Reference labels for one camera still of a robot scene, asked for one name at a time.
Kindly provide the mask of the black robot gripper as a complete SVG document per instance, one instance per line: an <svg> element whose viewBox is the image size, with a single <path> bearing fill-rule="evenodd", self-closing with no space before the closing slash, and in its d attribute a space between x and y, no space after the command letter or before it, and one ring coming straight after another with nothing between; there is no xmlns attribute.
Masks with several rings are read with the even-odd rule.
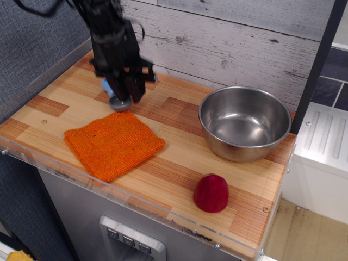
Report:
<svg viewBox="0 0 348 261"><path fill-rule="evenodd" d="M125 102L130 95L134 103L139 103L146 92L145 81L155 82L158 77L153 72L153 63L140 56L139 42L132 24L141 28L144 38L145 30L136 20L124 20L119 31L109 34L91 33L94 58L90 62L94 66L95 74L105 77L104 90L110 97L116 96ZM144 68L148 69L147 74L126 77L127 90L117 78L123 72L130 74Z"/></svg>

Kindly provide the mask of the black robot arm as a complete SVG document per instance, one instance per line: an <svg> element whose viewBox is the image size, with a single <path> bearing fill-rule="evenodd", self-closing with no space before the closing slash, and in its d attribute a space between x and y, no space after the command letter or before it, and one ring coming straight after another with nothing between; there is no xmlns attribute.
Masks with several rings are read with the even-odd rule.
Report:
<svg viewBox="0 0 348 261"><path fill-rule="evenodd" d="M140 56L132 21L120 1L73 1L90 30L95 74L104 77L116 97L140 102L146 82L156 82L153 63Z"/></svg>

